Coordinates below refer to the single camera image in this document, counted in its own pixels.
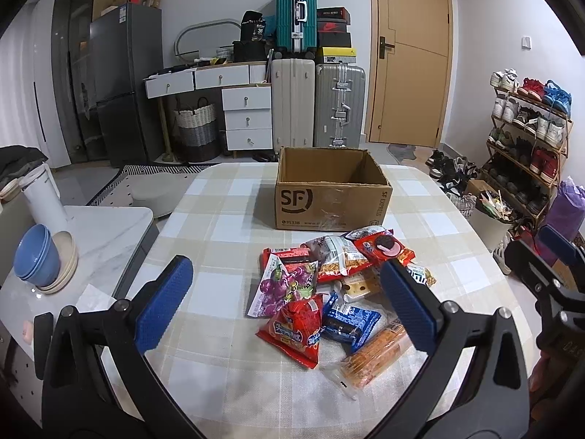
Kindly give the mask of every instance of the metal screw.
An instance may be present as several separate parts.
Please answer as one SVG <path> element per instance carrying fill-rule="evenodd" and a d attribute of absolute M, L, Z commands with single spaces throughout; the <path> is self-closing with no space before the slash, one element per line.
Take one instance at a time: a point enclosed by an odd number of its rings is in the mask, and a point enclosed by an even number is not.
<path fill-rule="evenodd" d="M 447 302 L 443 303 L 443 308 L 449 312 L 450 314 L 454 314 L 455 312 L 459 311 L 459 306 L 453 302 L 452 300 L 448 300 Z"/>
<path fill-rule="evenodd" d="M 61 315 L 62 316 L 72 316 L 73 315 L 73 306 L 66 305 L 65 307 L 63 307 L 61 309 Z"/>
<path fill-rule="evenodd" d="M 498 309 L 498 313 L 504 318 L 510 318 L 512 316 L 512 312 L 510 312 L 510 309 L 506 307 L 500 307 Z"/>
<path fill-rule="evenodd" d="M 113 305 L 113 309 L 116 310 L 117 312 L 125 312 L 126 310 L 128 310 L 129 306 L 130 301 L 128 299 L 120 299 L 116 300 L 116 302 Z"/>

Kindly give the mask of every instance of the plastic wrapper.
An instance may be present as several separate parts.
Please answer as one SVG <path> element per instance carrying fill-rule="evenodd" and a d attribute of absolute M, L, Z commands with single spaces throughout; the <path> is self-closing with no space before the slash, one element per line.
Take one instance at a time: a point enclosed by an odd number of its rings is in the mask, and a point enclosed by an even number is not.
<path fill-rule="evenodd" d="M 393 229 L 386 229 L 384 226 L 366 226 L 364 228 L 359 228 L 359 229 L 354 229 L 353 231 L 350 231 L 349 233 L 345 233 L 343 235 L 343 237 L 345 239 L 349 239 L 351 241 L 356 241 L 358 239 L 361 239 L 362 237 L 366 237 L 369 236 L 371 234 L 378 234 L 378 233 L 383 233 L 383 232 L 388 232 L 390 234 L 394 234 Z"/>
<path fill-rule="evenodd" d="M 368 267 L 357 274 L 335 281 L 335 290 L 344 301 L 351 303 L 381 292 L 380 272 Z"/>
<path fill-rule="evenodd" d="M 297 300 L 283 306 L 258 335 L 308 368 L 319 362 L 323 296 Z"/>
<path fill-rule="evenodd" d="M 331 292 L 323 307 L 321 333 L 332 340 L 349 343 L 355 353 L 367 342 L 380 317 L 378 312 L 341 303 L 337 293 Z"/>
<path fill-rule="evenodd" d="M 426 267 L 419 266 L 415 262 L 409 262 L 406 265 L 407 271 L 411 277 L 419 284 L 425 284 L 426 287 L 431 287 L 437 280 L 432 276 L 431 271 Z"/>
<path fill-rule="evenodd" d="M 271 254 L 280 258 L 288 272 L 293 272 L 298 266 L 311 261 L 311 252 L 308 247 L 291 247 L 290 249 L 274 249 L 272 247 L 267 247 L 262 251 L 260 256 L 260 264 L 262 265 L 263 270 L 266 268 L 268 258 Z"/>
<path fill-rule="evenodd" d="M 311 250 L 312 257 L 319 261 L 317 282 L 341 279 L 371 266 L 371 262 L 344 237 L 318 237 L 304 245 Z"/>
<path fill-rule="evenodd" d="M 315 287 L 317 265 L 317 261 L 300 264 L 294 271 L 288 272 L 278 256 L 274 254 L 268 256 L 268 263 L 248 315 L 272 316 L 283 305 L 293 300 L 311 297 Z"/>
<path fill-rule="evenodd" d="M 343 390 L 357 399 L 374 378 L 392 365 L 412 343 L 399 319 L 375 334 L 358 352 L 338 363 L 321 367 L 321 371 Z"/>
<path fill-rule="evenodd" d="M 404 247 L 389 231 L 370 234 L 353 243 L 375 266 L 380 266 L 388 259 L 398 259 L 400 264 L 406 266 L 415 257 L 414 251 Z"/>

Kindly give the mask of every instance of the refrigerator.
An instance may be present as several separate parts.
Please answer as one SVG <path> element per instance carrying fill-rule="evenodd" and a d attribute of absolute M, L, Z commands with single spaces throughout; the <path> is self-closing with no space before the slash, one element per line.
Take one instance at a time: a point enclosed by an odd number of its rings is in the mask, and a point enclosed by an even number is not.
<path fill-rule="evenodd" d="M 163 69 L 161 13 L 126 3 L 90 26 L 97 113 L 113 167 L 148 164 L 163 153 L 157 102 L 144 86 Z"/>

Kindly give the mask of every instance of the blue bowl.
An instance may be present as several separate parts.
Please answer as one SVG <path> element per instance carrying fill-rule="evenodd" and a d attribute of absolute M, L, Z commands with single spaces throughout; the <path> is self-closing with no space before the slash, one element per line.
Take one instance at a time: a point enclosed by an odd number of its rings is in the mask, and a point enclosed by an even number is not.
<path fill-rule="evenodd" d="M 44 259 L 42 259 L 33 274 L 26 281 L 37 287 L 50 286 L 59 275 L 61 260 L 53 239 L 49 236 L 49 245 Z"/>
<path fill-rule="evenodd" d="M 23 278 L 31 275 L 45 254 L 51 233 L 45 225 L 30 228 L 20 240 L 14 254 L 14 274 Z"/>

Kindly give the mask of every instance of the rug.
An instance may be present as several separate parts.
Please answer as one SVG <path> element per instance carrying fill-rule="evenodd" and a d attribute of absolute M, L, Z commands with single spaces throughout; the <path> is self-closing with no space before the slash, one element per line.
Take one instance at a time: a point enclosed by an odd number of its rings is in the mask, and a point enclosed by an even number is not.
<path fill-rule="evenodd" d="M 94 196 L 87 206 L 132 206 L 132 197 L 129 188 L 134 177 L 138 175 L 153 175 L 155 173 L 173 173 L 181 181 L 185 190 L 189 187 L 195 176 L 206 168 L 217 165 L 216 163 L 198 165 L 124 165 Z"/>
<path fill-rule="evenodd" d="M 387 150 L 399 163 L 402 163 L 403 160 L 416 160 L 416 155 L 414 155 L 414 151 L 416 150 L 415 145 L 389 143 Z"/>

